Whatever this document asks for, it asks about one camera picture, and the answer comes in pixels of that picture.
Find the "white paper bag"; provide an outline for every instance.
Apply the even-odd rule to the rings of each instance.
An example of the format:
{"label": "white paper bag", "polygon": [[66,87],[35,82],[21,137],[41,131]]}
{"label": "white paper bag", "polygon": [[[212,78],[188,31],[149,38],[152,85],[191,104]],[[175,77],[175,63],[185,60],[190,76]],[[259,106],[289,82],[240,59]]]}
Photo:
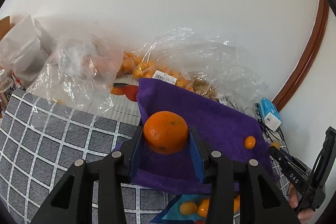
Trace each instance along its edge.
{"label": "white paper bag", "polygon": [[30,15],[0,41],[0,65],[13,70],[27,88],[38,77],[47,58],[48,54],[41,46]]}

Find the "brown wood trim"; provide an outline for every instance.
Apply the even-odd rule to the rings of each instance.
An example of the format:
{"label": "brown wood trim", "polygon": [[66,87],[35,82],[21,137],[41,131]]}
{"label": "brown wood trim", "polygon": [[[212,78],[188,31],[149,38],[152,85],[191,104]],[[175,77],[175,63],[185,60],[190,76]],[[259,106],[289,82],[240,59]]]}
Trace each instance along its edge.
{"label": "brown wood trim", "polygon": [[289,99],[292,98],[308,73],[313,61],[315,60],[326,29],[328,14],[329,5],[327,1],[319,0],[319,7],[316,14],[315,24],[307,46],[304,49],[295,70],[292,72],[278,95],[273,99],[273,104],[275,104],[278,111],[283,109]]}

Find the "plastic bag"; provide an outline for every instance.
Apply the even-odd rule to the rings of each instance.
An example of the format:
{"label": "plastic bag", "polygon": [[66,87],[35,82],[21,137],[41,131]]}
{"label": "plastic bag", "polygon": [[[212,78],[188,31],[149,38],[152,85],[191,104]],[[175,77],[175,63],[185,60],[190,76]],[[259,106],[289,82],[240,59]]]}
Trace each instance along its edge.
{"label": "plastic bag", "polygon": [[38,76],[33,94],[69,107],[108,116],[110,90],[123,60],[118,44],[90,39],[56,40],[53,53]]}
{"label": "plastic bag", "polygon": [[175,78],[175,85],[255,117],[254,103],[267,89],[251,70],[239,66],[236,37],[233,34],[194,33],[189,28],[167,32],[126,53],[127,72],[133,77],[158,78],[160,71]]}
{"label": "plastic bag", "polygon": [[26,87],[39,75],[47,58],[30,16],[15,25],[0,42],[1,67],[13,70]]}

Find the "metal screw head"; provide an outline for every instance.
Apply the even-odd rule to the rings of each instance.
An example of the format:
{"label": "metal screw head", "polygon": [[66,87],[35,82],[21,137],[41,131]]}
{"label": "metal screw head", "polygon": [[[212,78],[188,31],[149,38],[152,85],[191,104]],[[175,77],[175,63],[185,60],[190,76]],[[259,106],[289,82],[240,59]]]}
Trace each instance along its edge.
{"label": "metal screw head", "polygon": [[121,156],[121,152],[120,151],[114,151],[113,153],[112,153],[112,157],[113,158],[119,158]]}
{"label": "metal screw head", "polygon": [[252,165],[252,166],[257,166],[258,165],[258,161],[255,160],[255,159],[250,159],[249,160],[249,164]]}
{"label": "metal screw head", "polygon": [[82,159],[75,160],[75,165],[76,166],[81,166],[84,163]]}
{"label": "metal screw head", "polygon": [[219,151],[212,151],[212,152],[211,152],[211,155],[212,155],[214,158],[219,158],[222,154],[221,154],[221,152],[219,152]]}

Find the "orange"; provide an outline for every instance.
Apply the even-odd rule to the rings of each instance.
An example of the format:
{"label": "orange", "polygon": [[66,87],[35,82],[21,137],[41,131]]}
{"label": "orange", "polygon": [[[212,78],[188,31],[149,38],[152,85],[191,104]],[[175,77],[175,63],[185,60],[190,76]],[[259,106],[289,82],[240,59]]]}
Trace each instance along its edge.
{"label": "orange", "polygon": [[139,65],[142,62],[142,58],[141,57],[136,57],[134,59],[134,62],[135,62],[135,65],[137,66],[137,65]]}
{"label": "orange", "polygon": [[151,150],[160,154],[179,152],[188,141],[185,120],[169,111],[154,113],[143,127],[143,136]]}
{"label": "orange", "polygon": [[123,63],[121,64],[121,70],[123,73],[132,73],[133,70],[133,62],[128,57],[126,57],[123,60]]}
{"label": "orange", "polygon": [[169,69],[167,67],[161,67],[159,70],[162,71],[162,72],[164,72],[164,73],[168,73],[169,72]]}
{"label": "orange", "polygon": [[154,68],[154,62],[151,60],[148,60],[147,64],[146,64],[146,68]]}
{"label": "orange", "polygon": [[240,207],[240,197],[239,195],[233,200],[233,212],[237,212]]}
{"label": "orange", "polygon": [[136,68],[134,71],[133,71],[133,77],[136,79],[136,80],[139,80],[139,78],[142,76],[142,70],[139,69],[139,68]]}
{"label": "orange", "polygon": [[182,215],[192,215],[197,212],[197,205],[195,202],[186,201],[180,205],[180,213]]}
{"label": "orange", "polygon": [[182,76],[180,76],[175,83],[175,85],[177,85],[181,88],[184,88],[184,87],[186,87],[187,85],[190,85],[190,84],[191,84],[191,80],[187,80]]}
{"label": "orange", "polygon": [[201,204],[197,208],[197,214],[201,217],[206,218],[208,214],[210,199],[206,198],[201,201]]}
{"label": "orange", "polygon": [[180,73],[177,70],[171,70],[168,73],[170,76],[175,77],[176,79],[179,77]]}
{"label": "orange", "polygon": [[130,52],[125,52],[125,55],[129,58],[134,58],[134,55],[133,53],[130,53]]}
{"label": "orange", "polygon": [[255,146],[255,138],[253,136],[248,136],[244,140],[244,146],[246,149],[252,149]]}
{"label": "orange", "polygon": [[191,91],[191,92],[195,92],[194,89],[193,89],[193,87],[192,87],[191,85],[187,85],[187,86],[185,87],[185,89],[186,89],[186,90],[189,90],[189,91]]}
{"label": "orange", "polygon": [[141,62],[141,63],[139,63],[137,68],[139,68],[141,71],[144,71],[146,69],[146,65],[145,65],[145,63]]}
{"label": "orange", "polygon": [[155,73],[155,70],[146,71],[143,75],[145,78],[152,78]]}
{"label": "orange", "polygon": [[276,149],[280,150],[280,144],[277,142],[270,143],[269,146],[274,146]]}

